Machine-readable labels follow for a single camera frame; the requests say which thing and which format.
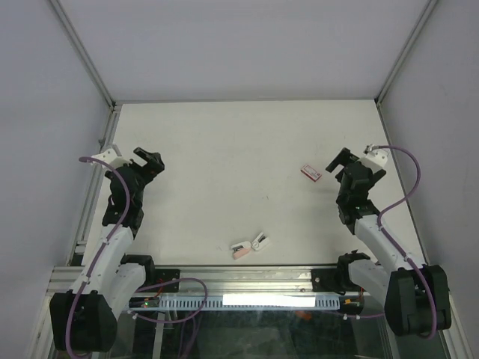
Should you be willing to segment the pink white stapler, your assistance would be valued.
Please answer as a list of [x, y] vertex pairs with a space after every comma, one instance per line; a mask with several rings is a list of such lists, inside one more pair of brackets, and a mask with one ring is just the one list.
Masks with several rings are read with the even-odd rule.
[[251, 243], [248, 241], [236, 243], [231, 246], [232, 257], [234, 260], [238, 260], [251, 252]]

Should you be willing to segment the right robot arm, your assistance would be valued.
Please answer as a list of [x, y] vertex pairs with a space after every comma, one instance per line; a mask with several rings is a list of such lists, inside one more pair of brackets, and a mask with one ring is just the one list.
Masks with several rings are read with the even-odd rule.
[[338, 257], [322, 285], [337, 294], [363, 289], [382, 305], [397, 336], [430, 339], [451, 327], [448, 279], [439, 265], [430, 266], [406, 250], [383, 217], [404, 203], [400, 199], [378, 210], [369, 191], [386, 175], [388, 145], [368, 145], [358, 157], [343, 148], [326, 167], [340, 184], [336, 205], [341, 223], [371, 254], [352, 251]]

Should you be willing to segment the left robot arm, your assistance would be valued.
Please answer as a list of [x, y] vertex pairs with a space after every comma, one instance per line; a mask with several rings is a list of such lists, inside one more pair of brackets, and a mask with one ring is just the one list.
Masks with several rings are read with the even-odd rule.
[[127, 250], [144, 217], [144, 189], [165, 164], [159, 153], [140, 147], [133, 152], [143, 165], [125, 159], [115, 145], [80, 158], [105, 170], [110, 195], [92, 258], [69, 289], [55, 293], [49, 303], [55, 347], [71, 358], [108, 352], [116, 340], [118, 318], [134, 292], [156, 284], [152, 256], [129, 255]]

